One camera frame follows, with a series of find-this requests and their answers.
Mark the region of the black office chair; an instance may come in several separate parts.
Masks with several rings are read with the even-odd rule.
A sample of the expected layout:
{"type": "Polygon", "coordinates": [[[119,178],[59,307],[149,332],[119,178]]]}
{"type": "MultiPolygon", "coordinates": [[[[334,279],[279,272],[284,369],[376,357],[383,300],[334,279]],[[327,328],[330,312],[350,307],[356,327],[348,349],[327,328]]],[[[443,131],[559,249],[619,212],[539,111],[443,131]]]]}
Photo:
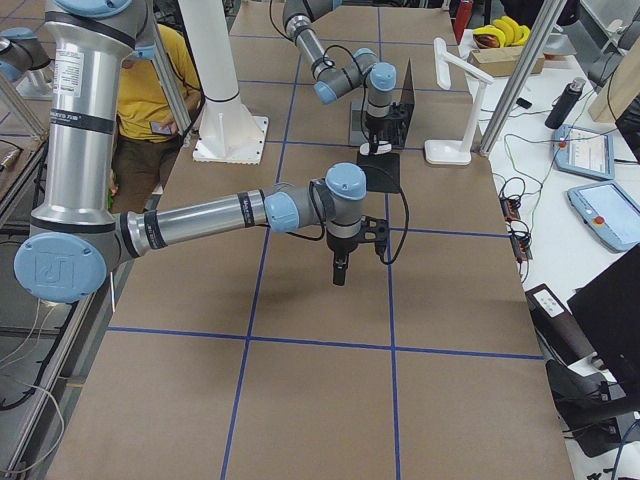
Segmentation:
{"type": "Polygon", "coordinates": [[[531,318],[547,350],[546,373],[568,434],[582,452],[596,457],[625,439],[637,441],[639,429],[624,433],[639,419],[639,397],[604,376],[604,364],[567,307],[546,286],[526,292],[531,318]]]}

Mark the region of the blue teach pendant far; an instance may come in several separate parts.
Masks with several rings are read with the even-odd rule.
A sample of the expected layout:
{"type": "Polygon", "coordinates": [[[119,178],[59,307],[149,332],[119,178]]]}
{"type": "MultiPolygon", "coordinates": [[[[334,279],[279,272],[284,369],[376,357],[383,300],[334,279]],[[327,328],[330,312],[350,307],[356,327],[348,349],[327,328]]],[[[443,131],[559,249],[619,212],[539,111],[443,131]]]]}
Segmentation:
{"type": "Polygon", "coordinates": [[[552,153],[556,168],[594,180],[613,180],[615,161],[609,133],[561,125],[553,132],[552,153]]]}

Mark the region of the blue teach pendant near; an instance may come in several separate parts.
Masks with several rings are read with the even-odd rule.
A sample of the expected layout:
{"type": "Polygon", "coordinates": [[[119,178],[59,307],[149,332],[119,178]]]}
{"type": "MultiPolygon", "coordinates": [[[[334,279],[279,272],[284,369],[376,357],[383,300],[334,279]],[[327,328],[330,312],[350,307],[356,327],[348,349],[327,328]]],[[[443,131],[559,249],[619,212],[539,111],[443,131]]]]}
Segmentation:
{"type": "Polygon", "coordinates": [[[615,252],[639,243],[639,204],[614,180],[569,189],[567,197],[583,222],[615,252]]]}

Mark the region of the black mouse pad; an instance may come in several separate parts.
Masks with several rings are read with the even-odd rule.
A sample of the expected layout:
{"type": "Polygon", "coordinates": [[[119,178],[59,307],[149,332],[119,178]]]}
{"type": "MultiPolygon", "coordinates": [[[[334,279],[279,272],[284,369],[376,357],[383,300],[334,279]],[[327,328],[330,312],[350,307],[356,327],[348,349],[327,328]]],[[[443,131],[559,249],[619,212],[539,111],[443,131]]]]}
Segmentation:
{"type": "Polygon", "coordinates": [[[366,175],[366,189],[368,192],[399,194],[400,155],[384,153],[378,155],[357,154],[357,165],[366,175]]]}

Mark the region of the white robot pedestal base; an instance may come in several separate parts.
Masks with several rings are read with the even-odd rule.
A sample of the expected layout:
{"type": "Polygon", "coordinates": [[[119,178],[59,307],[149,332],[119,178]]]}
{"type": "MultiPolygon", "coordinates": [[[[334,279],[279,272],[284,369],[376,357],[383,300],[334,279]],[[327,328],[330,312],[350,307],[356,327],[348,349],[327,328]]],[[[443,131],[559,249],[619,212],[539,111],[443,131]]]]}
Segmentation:
{"type": "Polygon", "coordinates": [[[241,99],[223,3],[184,0],[179,7],[204,99],[193,158],[259,164],[269,120],[241,99]]]}

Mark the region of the grey laptop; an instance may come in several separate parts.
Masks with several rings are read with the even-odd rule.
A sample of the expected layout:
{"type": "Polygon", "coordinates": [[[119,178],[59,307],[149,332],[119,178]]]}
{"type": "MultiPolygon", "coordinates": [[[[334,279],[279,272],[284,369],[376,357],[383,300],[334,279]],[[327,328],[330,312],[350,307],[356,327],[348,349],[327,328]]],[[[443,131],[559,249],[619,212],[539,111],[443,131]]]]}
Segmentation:
{"type": "MultiPolygon", "coordinates": [[[[412,78],[411,61],[407,61],[401,96],[398,101],[393,101],[390,106],[390,119],[385,124],[380,137],[391,143],[394,150],[402,150],[405,147],[413,110],[415,107],[414,87],[412,78]]],[[[362,113],[362,99],[351,101],[350,130],[348,144],[359,147],[366,142],[364,133],[368,132],[363,125],[365,115],[362,113]]]]}

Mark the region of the yellow bananas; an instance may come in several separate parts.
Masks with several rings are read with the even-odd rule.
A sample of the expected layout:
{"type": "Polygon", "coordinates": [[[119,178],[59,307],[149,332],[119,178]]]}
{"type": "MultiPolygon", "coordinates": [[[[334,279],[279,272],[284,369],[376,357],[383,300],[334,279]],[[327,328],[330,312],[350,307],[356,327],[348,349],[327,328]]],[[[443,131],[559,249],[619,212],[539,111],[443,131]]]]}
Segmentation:
{"type": "Polygon", "coordinates": [[[491,49],[523,46],[528,41],[531,30],[509,16],[502,16],[489,25],[474,29],[472,34],[477,47],[491,49]]]}

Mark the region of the black monitor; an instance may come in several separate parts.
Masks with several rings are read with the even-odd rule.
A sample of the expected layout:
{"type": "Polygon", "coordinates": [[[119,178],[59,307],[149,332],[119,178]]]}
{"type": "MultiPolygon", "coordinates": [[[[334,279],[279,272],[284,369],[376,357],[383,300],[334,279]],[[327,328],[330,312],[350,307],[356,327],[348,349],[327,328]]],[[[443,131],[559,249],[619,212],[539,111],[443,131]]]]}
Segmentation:
{"type": "Polygon", "coordinates": [[[568,300],[580,329],[616,380],[639,390],[639,247],[568,300]]]}

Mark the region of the person in yellow shirt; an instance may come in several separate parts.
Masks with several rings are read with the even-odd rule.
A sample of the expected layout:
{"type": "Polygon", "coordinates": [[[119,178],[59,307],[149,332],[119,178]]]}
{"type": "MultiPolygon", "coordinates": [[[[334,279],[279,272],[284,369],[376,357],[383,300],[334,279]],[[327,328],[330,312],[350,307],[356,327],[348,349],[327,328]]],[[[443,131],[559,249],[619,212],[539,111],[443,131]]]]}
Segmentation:
{"type": "Polygon", "coordinates": [[[111,211],[142,213],[156,186],[167,183],[182,147],[177,123],[151,61],[123,62],[117,123],[111,162],[111,211]]]}

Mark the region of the black water bottle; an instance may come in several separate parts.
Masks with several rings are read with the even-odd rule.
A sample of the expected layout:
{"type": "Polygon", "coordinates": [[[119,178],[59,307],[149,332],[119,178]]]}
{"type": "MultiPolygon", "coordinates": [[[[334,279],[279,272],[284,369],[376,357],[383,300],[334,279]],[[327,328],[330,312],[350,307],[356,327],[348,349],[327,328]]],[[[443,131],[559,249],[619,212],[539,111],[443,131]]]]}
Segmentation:
{"type": "Polygon", "coordinates": [[[580,99],[586,80],[582,77],[574,78],[568,83],[556,100],[544,125],[552,130],[558,129],[567,119],[569,113],[580,99]]]}

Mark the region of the aluminium frame post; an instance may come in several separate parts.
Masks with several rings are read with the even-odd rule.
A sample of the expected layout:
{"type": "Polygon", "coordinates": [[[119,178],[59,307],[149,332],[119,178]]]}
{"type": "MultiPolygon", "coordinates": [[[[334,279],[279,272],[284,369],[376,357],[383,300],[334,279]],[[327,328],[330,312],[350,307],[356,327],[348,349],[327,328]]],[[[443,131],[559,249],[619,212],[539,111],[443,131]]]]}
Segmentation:
{"type": "Polygon", "coordinates": [[[488,157],[506,123],[516,99],[532,73],[538,56],[555,25],[571,25],[579,19],[579,1],[502,1],[507,15],[531,27],[531,36],[524,45],[519,60],[495,107],[483,134],[479,154],[488,157]]]}

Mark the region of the blue teach pendant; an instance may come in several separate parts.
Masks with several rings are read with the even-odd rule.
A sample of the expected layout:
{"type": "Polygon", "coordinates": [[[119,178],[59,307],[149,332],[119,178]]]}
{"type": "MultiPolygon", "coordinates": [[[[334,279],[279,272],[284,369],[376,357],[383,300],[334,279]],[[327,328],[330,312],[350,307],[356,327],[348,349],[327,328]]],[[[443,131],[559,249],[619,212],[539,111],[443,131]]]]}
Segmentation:
{"type": "Polygon", "coordinates": [[[569,189],[567,197],[583,222],[615,252],[639,243],[639,204],[614,180],[569,189]]]}
{"type": "Polygon", "coordinates": [[[553,132],[552,153],[556,168],[594,180],[613,180],[615,161],[609,133],[561,125],[553,132]]]}

